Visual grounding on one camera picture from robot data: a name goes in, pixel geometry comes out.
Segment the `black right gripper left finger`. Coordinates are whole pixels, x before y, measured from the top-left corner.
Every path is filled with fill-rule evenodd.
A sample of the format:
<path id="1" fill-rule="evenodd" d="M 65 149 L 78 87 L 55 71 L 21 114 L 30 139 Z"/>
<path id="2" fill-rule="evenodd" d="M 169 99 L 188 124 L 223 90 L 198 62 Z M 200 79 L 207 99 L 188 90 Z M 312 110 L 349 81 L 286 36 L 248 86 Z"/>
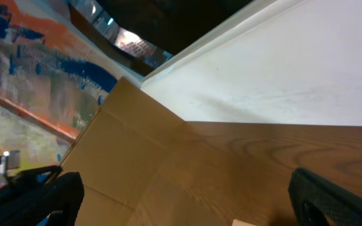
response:
<path id="1" fill-rule="evenodd" d="M 74 225 L 84 198 L 78 172 L 69 172 L 55 181 L 35 188 L 7 189 L 0 192 L 0 226 Z"/>

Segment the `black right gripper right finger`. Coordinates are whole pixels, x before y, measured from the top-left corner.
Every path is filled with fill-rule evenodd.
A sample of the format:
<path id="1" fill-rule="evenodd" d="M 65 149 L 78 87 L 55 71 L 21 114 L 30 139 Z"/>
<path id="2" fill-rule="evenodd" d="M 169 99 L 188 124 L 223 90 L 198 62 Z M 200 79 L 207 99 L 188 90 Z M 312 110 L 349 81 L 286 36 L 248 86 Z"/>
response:
<path id="1" fill-rule="evenodd" d="M 288 193 L 299 225 L 362 225 L 362 198 L 305 168 L 293 171 Z"/>

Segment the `cardboard box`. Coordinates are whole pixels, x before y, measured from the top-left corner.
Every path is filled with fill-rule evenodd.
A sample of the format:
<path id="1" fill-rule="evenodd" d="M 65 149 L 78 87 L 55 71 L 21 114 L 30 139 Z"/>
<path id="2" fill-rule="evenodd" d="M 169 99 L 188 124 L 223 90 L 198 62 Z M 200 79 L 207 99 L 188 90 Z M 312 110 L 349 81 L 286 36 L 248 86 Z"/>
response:
<path id="1" fill-rule="evenodd" d="M 255 225 L 241 221 L 241 220 L 234 219 L 232 226 L 255 226 Z"/>

